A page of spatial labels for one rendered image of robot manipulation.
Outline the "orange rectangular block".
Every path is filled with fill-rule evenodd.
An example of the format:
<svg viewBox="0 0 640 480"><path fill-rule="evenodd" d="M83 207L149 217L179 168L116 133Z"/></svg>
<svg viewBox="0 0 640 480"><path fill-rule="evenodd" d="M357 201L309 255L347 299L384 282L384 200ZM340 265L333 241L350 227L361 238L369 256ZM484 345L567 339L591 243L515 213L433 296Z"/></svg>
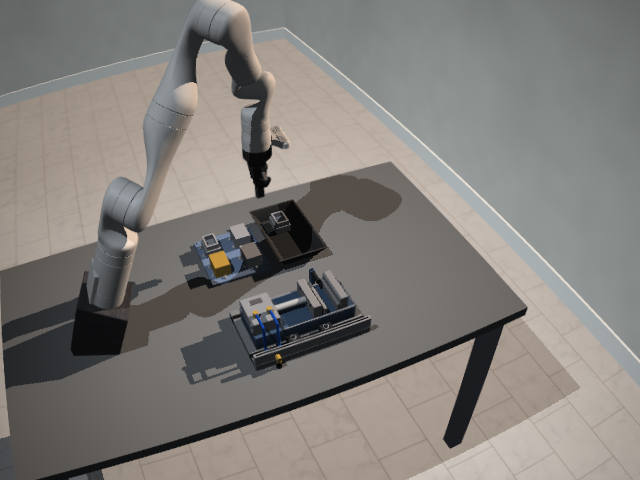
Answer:
<svg viewBox="0 0 640 480"><path fill-rule="evenodd" d="M216 278L223 277L224 275L232 274L230 263L224 251L210 254L209 260Z"/></svg>

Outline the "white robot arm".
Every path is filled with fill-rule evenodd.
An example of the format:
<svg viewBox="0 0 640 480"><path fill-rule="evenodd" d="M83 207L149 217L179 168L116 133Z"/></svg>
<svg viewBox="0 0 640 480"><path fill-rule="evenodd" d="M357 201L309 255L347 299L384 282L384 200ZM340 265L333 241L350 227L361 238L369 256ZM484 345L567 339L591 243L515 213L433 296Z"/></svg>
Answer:
<svg viewBox="0 0 640 480"><path fill-rule="evenodd" d="M228 50L225 65L232 77L233 95L260 101L241 110L242 149L261 153L271 145L290 148L280 126L270 130L275 78L261 71L247 10L231 0L196 0L144 117L144 187L118 177L104 195L98 241L86 285L89 304L115 309L123 302L138 244L137 233L151 220L169 167L197 108L196 61L204 39Z"/></svg>

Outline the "grey flat bar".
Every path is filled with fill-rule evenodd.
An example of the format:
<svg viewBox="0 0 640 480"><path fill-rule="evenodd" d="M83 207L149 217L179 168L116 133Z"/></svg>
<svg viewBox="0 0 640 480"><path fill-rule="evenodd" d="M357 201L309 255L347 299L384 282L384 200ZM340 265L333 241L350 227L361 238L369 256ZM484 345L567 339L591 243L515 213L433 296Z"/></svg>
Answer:
<svg viewBox="0 0 640 480"><path fill-rule="evenodd" d="M333 292L331 291L331 289L329 288L325 280L323 278L320 278L320 280L321 280L320 282L321 287L323 288L323 290L325 291L325 293L327 294L327 296L329 297L329 299L331 300L335 308L339 310L340 309L339 301L337 300L337 298L335 297L335 295L333 294Z"/></svg>
<svg viewBox="0 0 640 480"><path fill-rule="evenodd" d="M307 284L310 287L310 289L312 290L312 292L314 293L314 295L317 298L317 300L319 301L319 303L321 304L323 313L327 314L327 307L326 307L325 303L323 302L323 300L321 299L321 297L319 296L319 294L317 293L317 291L315 290L314 286L312 285L311 282L307 282Z"/></svg>

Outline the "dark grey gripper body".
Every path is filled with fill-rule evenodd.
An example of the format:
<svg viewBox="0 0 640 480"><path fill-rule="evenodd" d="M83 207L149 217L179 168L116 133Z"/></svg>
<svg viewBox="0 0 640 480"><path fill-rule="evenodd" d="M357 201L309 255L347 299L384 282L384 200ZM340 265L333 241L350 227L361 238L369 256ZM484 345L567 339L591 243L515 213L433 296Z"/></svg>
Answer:
<svg viewBox="0 0 640 480"><path fill-rule="evenodd" d="M261 153L249 153L249 152L246 152L246 151L244 151L242 149L242 155L243 155L243 159L245 161L247 161L249 163L252 163L253 166L256 167L256 177L260 178L260 177L262 177L261 168L264 167L265 168L265 172L267 171L266 162L272 156L272 145L271 145L270 149L268 149L267 151L261 152Z"/></svg>

